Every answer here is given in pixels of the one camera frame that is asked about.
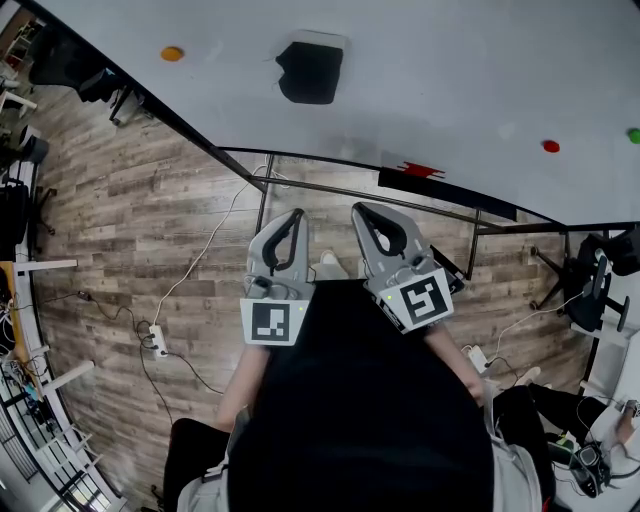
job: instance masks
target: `white table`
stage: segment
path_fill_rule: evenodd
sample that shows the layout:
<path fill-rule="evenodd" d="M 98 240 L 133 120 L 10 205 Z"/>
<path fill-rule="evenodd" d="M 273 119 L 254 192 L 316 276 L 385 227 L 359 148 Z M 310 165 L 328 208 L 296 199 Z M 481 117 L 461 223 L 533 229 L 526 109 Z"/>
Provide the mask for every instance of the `white table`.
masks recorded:
<path fill-rule="evenodd" d="M 407 160 L 566 224 L 640 220 L 631 0 L 39 3 L 217 146 Z M 348 40 L 331 105 L 279 89 L 299 30 Z"/>

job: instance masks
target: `white cable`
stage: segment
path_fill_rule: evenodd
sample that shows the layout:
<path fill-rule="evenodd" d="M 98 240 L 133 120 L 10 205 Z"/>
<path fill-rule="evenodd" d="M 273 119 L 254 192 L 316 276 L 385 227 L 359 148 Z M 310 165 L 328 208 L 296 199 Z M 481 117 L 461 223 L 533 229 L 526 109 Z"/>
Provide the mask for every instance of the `white cable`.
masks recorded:
<path fill-rule="evenodd" d="M 529 318 L 534 317 L 536 315 L 541 315 L 542 313 L 553 313 L 554 311 L 558 311 L 559 309 L 562 309 L 563 307 L 565 307 L 567 304 L 569 304 L 569 302 L 571 302 L 574 299 L 577 299 L 578 297 L 580 297 L 582 295 L 582 292 L 580 292 L 578 295 L 576 295 L 575 297 L 571 297 L 568 301 L 566 301 L 564 304 L 562 304 L 562 306 L 558 306 L 555 309 L 545 309 L 543 311 L 536 311 L 535 313 L 531 313 L 529 316 L 524 317 L 522 320 L 518 320 L 515 324 L 510 325 L 509 327 L 507 327 L 504 331 L 502 331 L 500 333 L 500 336 L 498 336 L 498 347 L 496 348 L 496 354 L 493 356 L 493 359 L 491 361 L 489 361 L 488 364 L 492 364 L 497 358 L 498 358 L 498 353 L 500 352 L 500 340 L 502 340 L 502 335 L 507 332 L 510 329 L 513 329 L 516 325 L 520 325 L 522 322 L 524 322 L 525 320 L 529 320 Z"/>
<path fill-rule="evenodd" d="M 267 168 L 269 166 L 269 155 L 264 155 L 264 163 L 262 165 L 259 165 L 258 167 L 256 167 L 253 170 L 253 174 L 255 174 L 256 172 L 258 172 L 260 169 L 262 168 Z M 276 178 L 280 178 L 281 180 L 288 180 L 289 178 L 287 178 L 284 174 L 275 171 L 273 169 L 271 169 L 271 174 L 273 174 Z M 280 185 L 283 189 L 288 189 L 291 188 L 291 185 Z"/>
<path fill-rule="evenodd" d="M 268 161 L 268 155 L 265 155 L 265 163 L 262 165 L 259 165 L 258 167 L 256 167 L 253 172 L 251 173 L 252 175 L 255 176 L 255 174 L 262 169 L 263 167 L 267 167 L 267 161 Z M 218 223 L 218 225 L 215 227 L 215 229 L 211 232 L 211 236 L 209 237 L 209 241 L 207 242 L 207 245 L 204 246 L 204 249 L 202 249 L 202 252 L 200 252 L 200 254 L 198 254 L 198 256 L 196 257 L 195 260 L 193 260 L 193 263 L 191 264 L 191 266 L 189 267 L 189 270 L 187 270 L 187 273 L 184 275 L 184 277 L 182 279 L 180 279 L 180 281 L 178 281 L 176 284 L 174 284 L 169 291 L 167 292 L 167 294 L 162 297 L 162 299 L 160 299 L 160 303 L 158 304 L 158 310 L 156 311 L 156 316 L 153 319 L 153 325 L 156 325 L 156 322 L 158 321 L 158 317 L 160 316 L 160 310 L 162 309 L 162 303 L 164 302 L 164 300 L 171 295 L 171 293 L 173 292 L 173 290 L 175 290 L 178 286 L 180 286 L 186 279 L 187 277 L 189 277 L 189 274 L 191 274 L 191 271 L 195 268 L 195 266 L 198 264 L 198 262 L 200 261 L 200 258 L 202 258 L 202 256 L 204 256 L 204 253 L 207 252 L 207 249 L 209 248 L 209 246 L 211 245 L 211 242 L 213 241 L 213 237 L 215 236 L 215 234 L 217 233 L 218 229 L 220 229 L 220 226 L 222 226 L 222 224 L 224 223 L 225 220 L 227 220 L 227 217 L 229 217 L 229 215 L 231 214 L 231 210 L 233 209 L 233 205 L 236 202 L 237 197 L 240 195 L 240 192 L 242 192 L 245 188 L 247 188 L 247 186 L 249 185 L 249 183 L 245 183 L 245 185 L 236 192 L 236 195 L 233 196 L 233 199 L 231 200 L 231 205 L 229 205 L 229 209 L 227 210 L 227 213 L 225 213 L 224 217 L 222 218 L 222 220 Z"/>
<path fill-rule="evenodd" d="M 3 320 L 3 321 L 2 321 L 2 332 L 4 333 L 4 337 L 5 337 L 5 338 L 7 338 L 11 343 L 15 343 L 15 342 L 16 342 L 16 340 L 11 339 L 11 338 L 9 337 L 9 335 L 7 334 L 6 325 L 7 325 L 7 322 Z"/>

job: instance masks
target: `wires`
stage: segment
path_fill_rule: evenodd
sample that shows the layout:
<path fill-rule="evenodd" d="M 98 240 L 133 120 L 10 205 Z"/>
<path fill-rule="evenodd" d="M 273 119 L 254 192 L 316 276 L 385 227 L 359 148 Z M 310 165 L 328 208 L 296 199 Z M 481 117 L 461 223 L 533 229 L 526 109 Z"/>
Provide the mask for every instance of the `wires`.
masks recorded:
<path fill-rule="evenodd" d="M 40 367 L 36 364 L 36 359 L 37 359 L 38 357 L 41 357 L 41 358 L 42 358 L 42 360 L 44 361 L 45 368 L 44 368 L 44 370 L 42 370 L 42 371 L 40 371 Z M 26 363 L 20 363 L 20 365 L 21 365 L 21 366 L 22 366 L 22 367 L 23 367 L 27 372 L 29 372 L 29 373 L 31 373 L 31 374 L 33 374 L 33 375 L 35 375 L 35 376 L 36 376 L 36 377 L 38 377 L 38 378 L 44 377 L 44 376 L 45 376 L 45 374 L 46 374 L 46 373 L 47 373 L 47 371 L 48 371 L 48 370 L 47 370 L 47 367 L 46 367 L 46 366 L 47 366 L 47 360 L 46 360 L 46 358 L 44 357 L 44 354 L 39 354 L 39 355 L 37 355 L 37 356 L 34 356 L 34 357 L 32 357 L 31 359 L 29 359 Z"/>
<path fill-rule="evenodd" d="M 591 436 L 591 439 L 593 441 L 595 441 L 594 437 L 593 437 L 593 432 L 591 432 L 591 427 L 588 426 L 584 421 L 582 421 L 582 418 L 580 417 L 580 406 L 582 405 L 582 402 L 584 402 L 587 398 L 590 398 L 588 396 L 585 396 L 582 400 L 580 400 L 580 402 L 578 402 L 578 405 L 576 405 L 576 417 L 578 418 L 578 421 L 580 421 L 580 423 L 582 423 L 584 425 L 584 428 L 587 429 L 587 432 L 589 433 L 589 435 Z"/>
<path fill-rule="evenodd" d="M 11 343 L 15 343 L 16 340 L 14 340 L 11 336 L 9 336 L 7 334 L 7 320 L 5 320 L 7 318 L 7 316 L 5 315 L 2 318 L 3 318 L 3 320 L 2 320 L 2 333 L 4 334 L 4 337 L 7 338 Z"/>
<path fill-rule="evenodd" d="M 559 309 L 562 309 L 563 307 L 565 307 L 567 304 L 569 304 L 569 302 L 571 302 L 574 299 L 577 299 L 578 297 L 580 297 L 582 295 L 582 292 L 580 292 L 578 295 L 576 295 L 575 297 L 571 297 L 568 301 L 566 301 L 564 304 L 562 304 L 561 306 L 558 306 L 555 309 L 545 309 L 543 311 L 536 311 L 535 313 L 531 313 L 529 316 L 524 317 L 522 320 L 518 320 L 515 324 L 510 325 L 509 327 L 507 327 L 506 329 L 504 329 L 501 333 L 500 336 L 498 336 L 498 347 L 496 348 L 496 354 L 493 356 L 493 359 L 491 361 L 489 361 L 489 363 L 487 363 L 487 367 L 490 366 L 491 364 L 493 364 L 493 362 L 498 359 L 498 354 L 500 353 L 500 341 L 502 340 L 502 335 L 507 332 L 510 329 L 513 329 L 514 327 L 516 327 L 517 325 L 520 325 L 522 322 L 529 320 L 529 318 L 532 318 L 536 315 L 541 315 L 542 313 L 553 313 L 554 311 L 558 311 Z"/>
<path fill-rule="evenodd" d="M 155 382 L 153 382 L 153 379 L 151 378 L 151 375 L 149 375 L 149 372 L 147 371 L 147 367 L 144 364 L 144 356 L 142 355 L 142 349 L 143 348 L 145 348 L 147 350 L 153 350 L 153 349 L 152 349 L 152 347 L 149 347 L 149 346 L 145 345 L 145 342 L 150 339 L 150 336 L 149 335 L 146 335 L 144 337 L 140 336 L 140 326 L 142 324 L 147 324 L 148 326 L 151 326 L 151 324 L 149 323 L 149 321 L 144 320 L 144 319 L 140 320 L 138 323 L 136 323 L 136 317 L 133 314 L 133 311 L 131 311 L 126 306 L 120 306 L 118 308 L 118 311 L 116 311 L 116 314 L 114 316 L 110 316 L 104 311 L 104 309 L 102 309 L 102 306 L 100 305 L 100 303 L 96 299 L 90 298 L 89 300 L 91 302 L 95 303 L 95 305 L 98 306 L 98 310 L 100 311 L 100 313 L 102 313 L 102 315 L 106 319 L 108 319 L 108 320 L 110 320 L 112 322 L 117 320 L 118 315 L 120 314 L 121 311 L 127 311 L 131 315 L 131 327 L 133 329 L 133 332 L 136 334 L 136 337 L 138 338 L 138 341 L 140 341 L 139 351 L 140 351 L 140 363 L 142 364 L 142 371 L 144 371 L 144 374 L 146 375 L 147 379 L 149 379 L 149 382 L 153 386 L 153 389 L 155 390 L 155 392 L 160 397 L 160 400 L 162 400 L 162 403 L 164 404 L 164 408 L 166 409 L 167 414 L 169 415 L 169 421 L 171 422 L 171 425 L 173 426 L 173 416 L 171 416 L 171 411 L 169 410 L 169 406 L 167 405 L 167 401 L 162 396 L 162 393 L 160 393 L 160 390 L 156 386 Z"/>
<path fill-rule="evenodd" d="M 551 461 L 551 464 L 553 464 L 553 467 L 554 467 L 555 469 L 559 469 L 555 462 Z M 556 480 L 557 480 L 558 482 L 564 482 L 564 483 L 571 484 L 571 488 L 573 489 L 573 492 L 575 492 L 578 496 L 582 496 L 582 497 L 585 497 L 585 498 L 586 498 L 586 496 L 587 496 L 587 495 L 586 495 L 586 494 L 581 493 L 581 492 L 578 490 L 578 488 L 576 487 L 576 483 L 575 483 L 573 480 L 563 480 L 562 478 L 558 478 L 557 476 L 556 476 Z"/>
<path fill-rule="evenodd" d="M 267 167 L 269 167 L 269 155 L 264 155 L 264 163 L 256 167 L 253 170 L 253 174 L 257 173 L 260 169 L 266 169 Z M 284 174 L 277 172 L 275 169 L 271 169 L 271 174 L 273 174 L 276 178 L 280 178 L 281 180 L 289 179 Z M 288 188 L 291 188 L 289 185 L 280 185 L 280 187 L 282 187 L 285 190 Z"/>
<path fill-rule="evenodd" d="M 100 311 L 100 313 L 102 313 L 102 315 L 105 318 L 107 318 L 108 320 L 111 320 L 112 322 L 115 321 L 118 318 L 118 315 L 120 314 L 121 311 L 127 311 L 131 315 L 131 327 L 133 329 L 133 332 L 136 334 L 136 337 L 140 341 L 139 352 L 140 352 L 140 364 L 142 364 L 142 370 L 144 371 L 144 374 L 147 377 L 147 379 L 149 379 L 149 382 L 153 386 L 153 389 L 155 390 L 155 392 L 160 397 L 160 400 L 162 400 L 162 403 L 164 404 L 164 408 L 167 411 L 167 415 L 169 416 L 169 421 L 171 422 L 171 425 L 173 426 L 173 416 L 171 415 L 171 410 L 169 409 L 169 405 L 167 404 L 167 401 L 165 400 L 164 396 L 162 396 L 162 393 L 160 393 L 160 390 L 158 389 L 158 386 L 156 385 L 156 383 L 151 378 L 151 375 L 149 375 L 149 372 L 147 371 L 147 366 L 146 366 L 146 364 L 144 362 L 144 355 L 142 353 L 142 349 L 143 348 L 147 349 L 147 350 L 154 350 L 154 346 L 153 345 L 149 346 L 149 345 L 145 344 L 147 341 L 152 340 L 153 338 L 151 338 L 151 336 L 149 334 L 147 334 L 146 336 L 142 336 L 140 334 L 140 326 L 143 325 L 143 324 L 146 324 L 147 327 L 151 327 L 151 322 L 149 322 L 148 320 L 142 319 L 138 323 L 136 323 L 136 319 L 135 319 L 135 315 L 133 314 L 133 311 L 131 311 L 131 309 L 129 309 L 126 306 L 120 306 L 118 308 L 118 311 L 116 311 L 116 314 L 114 316 L 110 316 L 104 311 L 104 309 L 102 309 L 102 306 L 100 305 L 100 303 L 97 300 L 95 300 L 93 298 L 91 298 L 90 300 L 91 300 L 91 302 L 95 303 L 96 306 L 98 306 L 98 310 Z M 193 365 L 189 361 L 187 361 L 184 357 L 182 357 L 180 354 L 175 354 L 173 352 L 168 352 L 168 355 L 173 356 L 173 357 L 178 357 L 178 358 L 182 359 L 189 366 L 189 368 L 191 369 L 193 374 L 198 378 L 198 380 L 200 382 L 202 382 L 202 384 L 204 384 L 208 389 L 210 389 L 214 393 L 218 393 L 219 395 L 224 394 L 222 391 L 218 391 L 217 389 L 212 388 L 211 386 L 209 386 L 204 381 L 204 379 L 202 377 L 200 377 L 200 375 L 195 370 Z"/>
<path fill-rule="evenodd" d="M 513 381 L 513 384 L 511 384 L 511 386 L 509 387 L 509 389 L 511 389 L 513 386 L 515 386 L 515 385 L 518 383 L 518 381 L 520 380 L 520 376 L 518 375 L 518 372 L 516 372 L 516 371 L 513 369 L 513 366 L 511 366 L 511 365 L 509 364 L 509 362 L 508 362 L 504 357 L 500 357 L 500 356 L 498 356 L 498 357 L 494 357 L 490 363 L 487 363 L 487 366 L 486 366 L 486 367 L 487 367 L 487 368 L 489 368 L 489 367 L 490 367 L 490 366 L 492 366 L 492 365 L 493 365 L 493 363 L 495 363 L 498 359 L 500 359 L 501 361 L 504 361 L 504 364 L 506 364 L 506 365 L 507 365 L 507 367 L 509 368 L 509 370 L 511 371 L 511 373 L 513 373 L 513 376 L 516 378 L 516 380 L 514 380 L 514 381 Z"/>
<path fill-rule="evenodd" d="M 193 365 L 189 361 L 187 361 L 184 357 L 182 357 L 180 354 L 174 354 L 173 352 L 167 352 L 167 355 L 170 355 L 170 356 L 173 356 L 173 357 L 179 357 L 180 359 L 182 359 L 185 363 L 187 363 L 189 368 L 191 368 L 191 371 L 193 372 L 193 374 L 198 378 L 198 380 L 200 382 L 202 382 L 205 385 L 205 387 L 207 387 L 208 389 L 210 389 L 214 393 L 218 393 L 219 395 L 224 395 L 224 393 L 222 391 L 218 391 L 217 389 L 212 388 L 211 386 L 209 386 L 209 384 L 207 384 L 204 380 L 202 380 L 202 377 L 200 377 L 200 375 L 198 375 L 198 372 L 195 370 Z"/>
<path fill-rule="evenodd" d="M 162 396 L 162 393 L 160 393 L 160 390 L 157 388 L 155 382 L 153 382 L 153 379 L 149 375 L 149 372 L 147 372 L 147 367 L 144 364 L 144 357 L 142 355 L 142 349 L 143 348 L 147 348 L 147 347 L 144 347 L 144 344 L 141 342 L 140 343 L 140 362 L 142 363 L 142 370 L 144 371 L 144 374 L 147 376 L 147 379 L 149 379 L 149 382 L 151 382 L 151 385 L 153 386 L 153 389 L 155 389 L 156 393 L 158 393 L 158 396 L 160 397 L 160 400 L 162 400 L 162 403 L 164 404 L 164 408 L 167 410 L 167 414 L 169 415 L 169 421 L 171 422 L 171 426 L 173 426 L 173 416 L 171 416 L 171 411 L 169 410 L 169 406 L 167 405 L 167 401 Z"/>
<path fill-rule="evenodd" d="M 259 165 L 258 167 L 256 167 L 253 172 L 251 173 L 252 175 L 255 175 L 260 169 L 262 169 L 263 167 L 267 167 L 267 155 L 265 155 L 265 163 L 262 165 Z M 153 325 L 155 325 L 158 322 L 158 317 L 160 316 L 160 310 L 162 309 L 162 303 L 164 302 L 164 300 L 171 295 L 171 293 L 173 292 L 173 290 L 175 290 L 178 286 L 180 286 L 182 283 L 184 283 L 184 281 L 187 279 L 187 277 L 189 277 L 189 274 L 191 274 L 191 271 L 195 268 L 195 266 L 198 264 L 198 262 L 200 261 L 200 259 L 204 256 L 204 253 L 207 252 L 207 249 L 209 249 L 209 246 L 211 245 L 211 242 L 213 241 L 213 237 L 215 236 L 215 234 L 218 232 L 218 229 L 220 229 L 220 226 L 222 226 L 222 224 L 224 223 L 225 220 L 227 220 L 227 217 L 229 217 L 229 215 L 231 214 L 231 210 L 233 209 L 233 205 L 236 202 L 236 199 L 238 198 L 238 196 L 240 195 L 240 193 L 247 188 L 247 186 L 249 185 L 249 183 L 245 183 L 244 186 L 238 190 L 236 192 L 236 194 L 233 196 L 233 199 L 231 200 L 231 204 L 229 205 L 229 209 L 227 210 L 227 213 L 225 213 L 224 217 L 222 218 L 222 220 L 218 223 L 218 225 L 214 228 L 214 230 L 211 232 L 211 236 L 209 237 L 209 240 L 207 241 L 207 245 L 204 246 L 204 249 L 202 249 L 202 251 L 200 252 L 200 254 L 198 254 L 198 256 L 196 257 L 195 260 L 193 260 L 193 263 L 191 264 L 191 266 L 189 267 L 189 270 L 187 270 L 187 273 L 184 275 L 184 277 L 182 279 L 180 279 L 180 281 L 178 281 L 176 284 L 174 284 L 169 291 L 166 293 L 166 295 L 164 297 L 162 297 L 162 299 L 160 299 L 160 303 L 158 304 L 158 310 L 156 311 L 156 316 L 153 319 Z"/>
<path fill-rule="evenodd" d="M 46 304 L 47 302 L 54 302 L 56 300 L 68 299 L 69 297 L 77 297 L 77 296 L 78 296 L 77 292 L 69 293 L 67 295 L 63 295 L 62 297 L 53 297 L 52 299 L 43 300 L 42 302 L 39 302 L 38 305 Z M 19 308 L 12 308 L 12 309 L 14 311 L 20 311 L 21 309 L 27 309 L 32 307 L 33 307 L 33 304 L 28 304 L 26 306 L 21 306 Z"/>

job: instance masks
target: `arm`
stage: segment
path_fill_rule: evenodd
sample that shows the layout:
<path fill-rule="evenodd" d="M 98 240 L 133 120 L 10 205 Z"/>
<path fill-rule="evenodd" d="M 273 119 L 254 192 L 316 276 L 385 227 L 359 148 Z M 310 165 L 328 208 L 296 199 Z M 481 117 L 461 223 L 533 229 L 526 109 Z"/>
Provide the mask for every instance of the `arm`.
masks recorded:
<path fill-rule="evenodd" d="M 618 442 L 625 445 L 633 436 L 635 429 L 633 428 L 633 408 L 625 407 L 624 413 L 620 416 L 618 425 L 616 426 L 616 438 Z"/>
<path fill-rule="evenodd" d="M 484 385 L 471 362 L 460 352 L 449 331 L 440 323 L 431 327 L 424 338 L 429 348 L 455 373 L 467 387 L 479 407 L 484 405 Z"/>
<path fill-rule="evenodd" d="M 269 351 L 260 345 L 247 345 L 224 392 L 213 427 L 231 432 L 238 413 L 255 400 L 264 369 L 269 360 Z"/>

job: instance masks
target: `office chair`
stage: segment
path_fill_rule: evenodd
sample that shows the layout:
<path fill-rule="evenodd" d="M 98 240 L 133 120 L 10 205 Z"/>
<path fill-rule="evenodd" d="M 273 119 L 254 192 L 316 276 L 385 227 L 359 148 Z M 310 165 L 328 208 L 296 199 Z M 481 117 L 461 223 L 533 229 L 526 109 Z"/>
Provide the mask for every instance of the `office chair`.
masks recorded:
<path fill-rule="evenodd" d="M 49 200 L 50 197 L 54 197 L 58 191 L 55 188 L 49 188 L 42 195 L 43 188 L 36 187 L 36 193 L 33 196 L 33 203 L 31 214 L 29 215 L 29 231 L 27 232 L 27 245 L 29 247 L 29 252 L 37 252 L 38 254 L 42 253 L 42 247 L 38 245 L 38 232 L 39 227 L 43 226 L 49 236 L 53 236 L 56 234 L 56 230 L 52 228 L 49 224 L 47 224 L 42 218 L 42 210 L 44 209 L 45 204 Z"/>
<path fill-rule="evenodd" d="M 33 85 L 64 85 L 75 89 L 82 101 L 109 101 L 123 87 L 122 80 L 107 68 L 107 61 L 93 48 L 80 46 L 47 25 L 29 47 Z"/>
<path fill-rule="evenodd" d="M 15 246 L 22 243 L 29 221 L 31 201 L 29 189 L 20 180 L 3 178 L 4 187 L 0 188 L 0 258 L 13 261 Z"/>
<path fill-rule="evenodd" d="M 609 297 L 611 274 L 606 274 L 607 264 L 619 276 L 627 276 L 640 270 L 640 229 L 632 229 L 614 238 L 604 238 L 590 234 L 581 244 L 577 258 L 571 257 L 569 234 L 565 233 L 564 263 L 560 267 L 537 247 L 531 248 L 531 255 L 538 256 L 558 275 L 558 282 L 542 300 L 530 303 L 531 309 L 540 310 L 560 291 L 565 300 L 581 292 L 584 296 L 571 301 L 559 314 L 569 317 L 584 330 L 593 332 L 600 327 L 600 319 L 605 307 L 620 314 L 618 332 L 622 331 L 629 312 L 629 297 L 620 304 Z"/>

